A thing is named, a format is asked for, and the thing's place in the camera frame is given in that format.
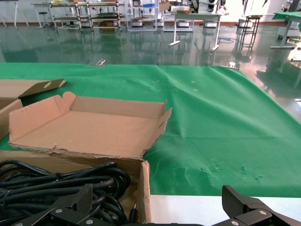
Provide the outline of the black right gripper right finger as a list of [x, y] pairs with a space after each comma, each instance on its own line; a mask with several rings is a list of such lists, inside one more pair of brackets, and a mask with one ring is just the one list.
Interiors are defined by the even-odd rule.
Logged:
[[218, 226], [301, 226], [300, 221], [275, 212], [258, 198], [240, 195], [230, 185], [222, 187], [222, 207], [229, 219]]

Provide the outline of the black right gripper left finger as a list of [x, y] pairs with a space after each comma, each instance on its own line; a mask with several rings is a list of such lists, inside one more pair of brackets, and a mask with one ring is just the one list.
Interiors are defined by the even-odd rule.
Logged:
[[103, 221], [89, 216], [92, 185], [76, 194], [59, 197], [48, 209], [14, 223], [14, 226], [102, 226]]

